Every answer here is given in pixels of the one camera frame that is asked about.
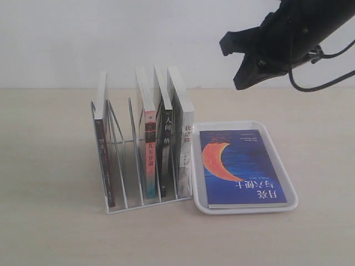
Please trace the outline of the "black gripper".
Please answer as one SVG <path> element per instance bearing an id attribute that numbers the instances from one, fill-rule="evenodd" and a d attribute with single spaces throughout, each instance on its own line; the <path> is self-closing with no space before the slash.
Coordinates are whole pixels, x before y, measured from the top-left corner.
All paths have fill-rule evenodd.
<path id="1" fill-rule="evenodd" d="M 224 56 L 259 55 L 244 55 L 235 88 L 248 89 L 310 61 L 309 52 L 352 17 L 354 1 L 281 1 L 260 26 L 228 31 L 219 41 Z"/>

